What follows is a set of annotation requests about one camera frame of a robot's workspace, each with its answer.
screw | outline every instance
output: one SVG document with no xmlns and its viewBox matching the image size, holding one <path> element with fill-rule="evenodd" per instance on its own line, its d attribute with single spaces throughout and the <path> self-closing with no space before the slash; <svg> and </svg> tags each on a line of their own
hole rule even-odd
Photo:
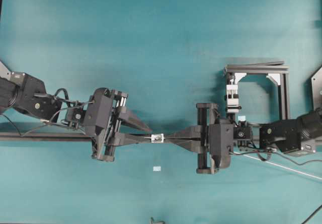
<svg viewBox="0 0 322 224">
<path fill-rule="evenodd" d="M 244 134 L 244 132 L 239 132 L 239 133 L 238 133 L 238 136 L 239 136 L 239 137 L 244 137 L 244 136 L 245 136 L 245 134 Z"/>
</svg>

gray metal plate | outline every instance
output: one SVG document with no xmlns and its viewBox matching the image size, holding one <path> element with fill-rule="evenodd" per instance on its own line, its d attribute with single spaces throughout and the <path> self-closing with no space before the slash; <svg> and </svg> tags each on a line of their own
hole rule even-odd
<svg viewBox="0 0 322 224">
<path fill-rule="evenodd" d="M 0 61 L 0 77 L 10 79 L 11 71 Z"/>
<path fill-rule="evenodd" d="M 322 67 L 311 77 L 314 110 L 322 107 Z"/>
</svg>

blue-green surface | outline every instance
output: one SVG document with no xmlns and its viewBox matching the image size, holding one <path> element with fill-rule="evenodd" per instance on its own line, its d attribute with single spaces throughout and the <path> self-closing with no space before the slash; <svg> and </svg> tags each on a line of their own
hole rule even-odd
<svg viewBox="0 0 322 224">
<path fill-rule="evenodd" d="M 226 64 L 281 59 L 296 117 L 311 108 L 307 79 L 322 64 L 321 10 L 321 0 L 4 0 L 0 59 L 73 99 L 128 92 L 156 133 L 195 124 L 197 102 L 223 110 Z M 240 84 L 241 114 L 276 120 L 274 87 L 252 80 Z M 208 176 L 170 144 L 119 148 L 114 163 L 90 154 L 89 143 L 1 143 L 0 222 L 293 224 L 322 203 L 321 181 L 244 157 Z M 322 154 L 297 160 L 312 158 Z M 322 176 L 321 164 L 272 159 Z M 310 223 L 321 222 L 319 213 Z"/>
</svg>

cable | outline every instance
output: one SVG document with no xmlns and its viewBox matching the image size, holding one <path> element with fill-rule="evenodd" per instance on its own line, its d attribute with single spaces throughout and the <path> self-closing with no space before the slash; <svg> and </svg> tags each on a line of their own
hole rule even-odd
<svg viewBox="0 0 322 224">
<path fill-rule="evenodd" d="M 33 131 L 36 131 L 36 130 L 37 130 L 37 129 L 39 129 L 39 128 L 46 127 L 46 126 L 48 126 L 48 125 L 47 125 L 47 124 L 45 124 L 45 125 L 41 125 L 41 126 L 38 126 L 38 127 L 34 127 L 34 128 L 32 128 L 32 129 L 30 129 L 29 131 L 25 132 L 24 134 L 20 135 L 20 137 L 24 137 L 24 136 L 28 135 L 29 133 L 31 133 L 31 132 L 33 132 Z"/>
<path fill-rule="evenodd" d="M 67 106 L 68 106 L 68 107 L 70 107 L 70 102 L 69 102 L 68 92 L 67 92 L 67 90 L 66 90 L 65 88 L 59 88 L 59 89 L 56 91 L 56 93 L 55 93 L 54 97 L 57 97 L 57 95 L 58 95 L 60 92 L 64 92 L 65 100 L 66 100 L 66 101 L 65 101 L 65 103 L 67 104 Z"/>
<path fill-rule="evenodd" d="M 302 222 L 301 224 L 305 224 L 307 223 L 315 214 L 318 213 L 319 210 L 322 209 L 322 205 L 320 205 L 304 222 Z"/>
<path fill-rule="evenodd" d="M 284 155 L 282 155 L 280 153 L 274 153 L 274 154 L 276 154 L 276 155 L 278 155 L 278 156 L 280 156 L 280 157 L 282 157 L 282 158 L 284 158 L 284 159 L 286 159 L 288 161 L 291 161 L 292 163 L 295 163 L 296 165 L 300 165 L 300 166 L 308 164 L 308 163 L 312 163 L 312 162 L 322 162 L 322 160 L 309 160 L 309 161 L 306 161 L 306 162 L 303 162 L 303 163 L 298 163 L 298 162 L 296 162 L 296 161 L 294 161 L 294 160 L 292 160 L 292 159 L 290 159 L 290 158 L 288 158 L 288 157 L 286 157 L 286 156 L 284 156 Z"/>
<path fill-rule="evenodd" d="M 74 108 L 81 108 L 81 107 L 83 107 L 83 106 L 85 106 L 85 105 L 87 105 L 87 104 L 90 104 L 90 103 L 93 103 L 93 101 L 84 102 L 84 103 L 82 103 L 82 104 L 80 104 L 80 105 L 77 105 L 77 106 L 74 106 L 74 107 L 65 107 L 65 108 L 60 109 L 60 110 L 58 110 L 57 112 L 55 112 L 55 113 L 54 113 L 54 115 L 52 115 L 52 117 L 51 117 L 51 118 L 49 119 L 49 121 L 48 121 L 48 124 L 52 123 L 52 120 L 55 118 L 55 116 L 56 116 L 59 112 L 61 112 L 61 111 L 65 111 L 65 110 L 74 109 Z"/>
<path fill-rule="evenodd" d="M 0 114 L 0 115 L 5 117 L 8 120 L 8 122 L 17 130 L 18 134 L 21 136 L 21 132 L 19 131 L 18 127 L 10 120 L 10 118 L 4 114 Z"/>
<path fill-rule="evenodd" d="M 299 166 L 302 166 L 302 165 L 306 165 L 308 163 L 312 163 L 312 162 L 322 162 L 322 160 L 309 160 L 309 161 L 306 161 L 306 162 L 303 162 L 303 163 L 298 163 L 286 156 L 283 156 L 282 154 L 280 153 L 276 153 L 276 152 L 271 152 L 271 151 L 253 151 L 253 152 L 244 152 L 244 153 L 240 153 L 240 154 L 236 154 L 234 152 L 230 152 L 231 155 L 235 155 L 235 156 L 241 156 L 241 155 L 248 155 L 248 154 L 276 154 L 288 161 L 291 161 L 292 163 L 296 164 L 296 165 L 299 165 Z"/>
</svg>

white cable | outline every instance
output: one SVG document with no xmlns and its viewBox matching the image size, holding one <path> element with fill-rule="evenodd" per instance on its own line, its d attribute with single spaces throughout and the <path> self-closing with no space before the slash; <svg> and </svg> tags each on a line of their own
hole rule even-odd
<svg viewBox="0 0 322 224">
<path fill-rule="evenodd" d="M 256 157 L 253 157 L 253 156 L 249 156 L 249 155 L 244 155 L 244 156 L 248 157 L 250 159 L 261 161 L 260 159 L 258 159 Z M 309 177 L 312 177 L 312 178 L 316 178 L 318 180 L 322 180 L 322 178 L 319 177 L 319 176 L 311 175 L 311 174 L 308 174 L 308 173 L 305 173 L 305 172 L 302 172 L 302 171 L 298 171 L 298 170 L 295 170 L 295 169 L 292 169 L 292 168 L 289 168 L 289 167 L 286 167 L 286 166 L 283 166 L 283 165 L 279 165 L 279 164 L 276 164 L 276 163 L 273 163 L 273 162 L 270 162 L 270 161 L 264 161 L 264 163 L 274 165 L 274 166 L 277 166 L 277 167 L 280 167 L 280 168 L 283 168 L 283 169 L 286 169 L 286 170 L 289 170 L 289 171 L 293 171 L 293 172 L 296 172 L 296 173 L 301 174 L 301 175 L 306 175 L 306 176 L 309 176 Z"/>
</svg>

